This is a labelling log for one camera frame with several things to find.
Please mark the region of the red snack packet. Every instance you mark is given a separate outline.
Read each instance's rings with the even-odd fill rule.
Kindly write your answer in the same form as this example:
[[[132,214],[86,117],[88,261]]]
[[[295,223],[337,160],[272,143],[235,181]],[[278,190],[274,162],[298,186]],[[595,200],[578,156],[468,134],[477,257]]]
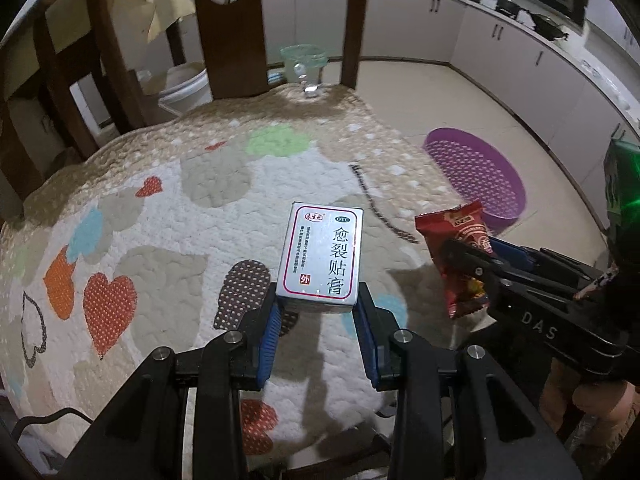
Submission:
[[[424,237],[442,282],[447,313],[462,318],[488,303],[485,285],[473,263],[466,258],[492,255],[488,229],[482,219],[483,206],[474,200],[459,207],[419,214],[414,218]]]

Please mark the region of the white medicine box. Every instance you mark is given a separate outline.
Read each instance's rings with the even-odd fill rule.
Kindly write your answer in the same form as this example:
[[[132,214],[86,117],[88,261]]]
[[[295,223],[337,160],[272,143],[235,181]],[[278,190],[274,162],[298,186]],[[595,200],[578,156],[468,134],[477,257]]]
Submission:
[[[358,298],[363,210],[292,203],[276,281],[285,310],[342,313]]]

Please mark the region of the grey kitchen cabinets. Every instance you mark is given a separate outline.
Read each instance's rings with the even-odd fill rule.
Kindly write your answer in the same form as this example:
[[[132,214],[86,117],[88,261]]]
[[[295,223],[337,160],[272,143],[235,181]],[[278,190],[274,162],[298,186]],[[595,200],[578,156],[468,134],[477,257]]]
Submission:
[[[343,55],[347,0],[262,0],[268,58],[316,44]],[[603,162],[611,139],[638,142],[631,114],[580,55],[469,0],[368,0],[361,56],[447,64],[524,122],[608,226]]]

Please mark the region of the purple perforated plastic basket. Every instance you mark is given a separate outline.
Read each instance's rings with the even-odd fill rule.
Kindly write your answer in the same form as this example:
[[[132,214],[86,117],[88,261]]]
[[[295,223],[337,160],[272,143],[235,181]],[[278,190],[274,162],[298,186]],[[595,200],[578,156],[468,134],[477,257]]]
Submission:
[[[423,149],[461,197],[468,203],[480,201],[491,231],[502,232],[521,218],[527,204],[523,181],[491,144],[472,133],[442,127],[426,136]]]

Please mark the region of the beige heart-pattern quilted cushion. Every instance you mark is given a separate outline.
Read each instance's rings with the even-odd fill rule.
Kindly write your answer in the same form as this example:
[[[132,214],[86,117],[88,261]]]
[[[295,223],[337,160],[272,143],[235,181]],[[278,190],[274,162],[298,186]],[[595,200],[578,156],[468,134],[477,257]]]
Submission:
[[[283,87],[128,134],[60,171],[1,232],[1,377],[67,454],[156,347],[232,330],[278,275],[296,202],[363,212],[360,278],[431,344],[455,347],[413,220],[458,196],[355,93]]]

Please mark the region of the black wok on stove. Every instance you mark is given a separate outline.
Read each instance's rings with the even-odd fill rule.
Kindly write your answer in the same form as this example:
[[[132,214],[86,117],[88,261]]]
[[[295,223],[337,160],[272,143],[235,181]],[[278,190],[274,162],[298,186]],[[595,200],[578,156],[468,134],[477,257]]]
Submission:
[[[556,24],[548,16],[539,13],[531,13],[530,17],[534,23],[534,31],[548,41],[567,40],[568,33],[564,32],[559,24]]]

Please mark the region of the green bin with liner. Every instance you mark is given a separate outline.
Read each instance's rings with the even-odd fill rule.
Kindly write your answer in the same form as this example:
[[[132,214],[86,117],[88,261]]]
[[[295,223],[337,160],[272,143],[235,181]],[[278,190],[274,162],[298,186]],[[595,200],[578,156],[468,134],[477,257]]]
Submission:
[[[282,47],[280,55],[284,62],[284,73],[290,84],[304,77],[308,84],[321,84],[322,70],[328,64],[328,55],[315,44],[292,44]]]

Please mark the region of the white plastic bucket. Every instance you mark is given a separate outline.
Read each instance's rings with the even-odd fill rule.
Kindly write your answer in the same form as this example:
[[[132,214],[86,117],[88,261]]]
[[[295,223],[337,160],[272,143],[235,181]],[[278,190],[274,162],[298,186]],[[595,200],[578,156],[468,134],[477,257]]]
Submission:
[[[206,66],[203,62],[183,63],[158,75],[158,107],[180,117],[190,110],[213,101]]]

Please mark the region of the dark brown wooden chair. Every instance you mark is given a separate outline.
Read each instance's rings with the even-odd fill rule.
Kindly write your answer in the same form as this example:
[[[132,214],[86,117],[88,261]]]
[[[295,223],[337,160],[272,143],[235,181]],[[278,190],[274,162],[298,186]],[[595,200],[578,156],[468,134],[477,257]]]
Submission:
[[[89,24],[81,35],[56,46],[47,13],[60,12],[72,24],[63,0],[34,0],[1,41],[1,174],[20,202],[43,185],[42,172],[29,156],[12,122],[9,104],[26,84],[45,94],[62,128],[63,142],[83,160],[98,144],[80,116],[70,87],[83,76],[102,70],[110,91],[106,106],[126,132],[150,125],[142,107],[141,88],[127,70],[107,0],[85,0],[80,10]],[[198,34],[209,87],[214,98],[259,96],[269,88],[262,0],[194,0]]]

